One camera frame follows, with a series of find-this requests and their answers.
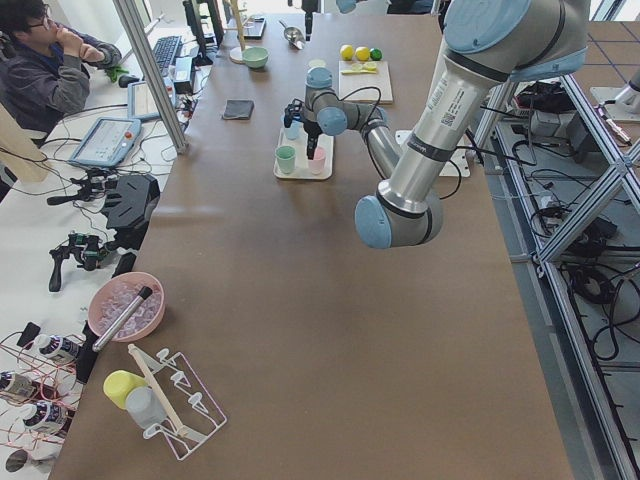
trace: yellow cup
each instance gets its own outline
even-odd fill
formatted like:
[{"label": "yellow cup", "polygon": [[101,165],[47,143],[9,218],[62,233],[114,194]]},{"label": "yellow cup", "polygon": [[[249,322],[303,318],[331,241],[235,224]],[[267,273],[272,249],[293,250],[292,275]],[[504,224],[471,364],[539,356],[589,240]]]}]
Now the yellow cup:
[{"label": "yellow cup", "polygon": [[125,401],[131,390],[146,385],[147,381],[140,375],[126,370],[116,370],[105,378],[102,391],[118,408],[126,410]]}]

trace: yellow fruit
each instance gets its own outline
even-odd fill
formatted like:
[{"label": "yellow fruit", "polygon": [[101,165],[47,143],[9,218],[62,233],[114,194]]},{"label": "yellow fruit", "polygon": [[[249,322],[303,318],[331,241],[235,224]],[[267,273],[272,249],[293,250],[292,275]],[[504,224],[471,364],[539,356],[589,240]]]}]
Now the yellow fruit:
[{"label": "yellow fruit", "polygon": [[369,60],[369,47],[358,47],[356,48],[356,58],[361,62],[366,62]]},{"label": "yellow fruit", "polygon": [[353,58],[353,45],[343,45],[340,47],[340,56],[343,60],[351,60]]}]

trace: white electronic device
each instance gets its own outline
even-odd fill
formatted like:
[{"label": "white electronic device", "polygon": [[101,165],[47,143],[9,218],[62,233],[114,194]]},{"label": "white electronic device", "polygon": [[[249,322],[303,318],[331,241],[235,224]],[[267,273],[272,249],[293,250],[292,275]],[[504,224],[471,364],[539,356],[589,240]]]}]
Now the white electronic device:
[{"label": "white electronic device", "polygon": [[[175,107],[178,104],[178,96],[173,87],[171,79],[165,77],[164,83],[171,104]],[[156,102],[151,95],[151,90],[146,82],[134,82],[127,85],[127,117],[137,118],[141,121],[155,120],[160,118],[160,112],[156,107]]]},{"label": "white electronic device", "polygon": [[99,118],[73,152],[69,163],[113,167],[122,162],[140,134],[137,118]]}]

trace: bottle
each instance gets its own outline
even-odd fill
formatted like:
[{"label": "bottle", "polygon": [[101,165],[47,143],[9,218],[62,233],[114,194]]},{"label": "bottle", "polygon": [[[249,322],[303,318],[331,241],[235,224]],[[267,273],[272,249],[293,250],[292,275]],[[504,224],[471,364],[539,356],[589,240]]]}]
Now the bottle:
[{"label": "bottle", "polygon": [[38,335],[33,344],[42,355],[57,365],[73,363],[80,355],[80,345],[59,335]]},{"label": "bottle", "polygon": [[118,408],[126,410],[125,402],[131,391],[135,388],[146,386],[147,381],[140,375],[126,370],[116,370],[105,378],[102,384],[102,391]]},{"label": "bottle", "polygon": [[58,398],[58,391],[26,375],[16,372],[0,373],[0,398],[10,402],[35,402]]},{"label": "bottle", "polygon": [[18,418],[29,430],[66,438],[73,420],[73,411],[48,401],[23,405],[18,410]]},{"label": "bottle", "polygon": [[143,430],[167,418],[167,412],[150,387],[134,388],[127,396],[125,406],[133,421]]}]

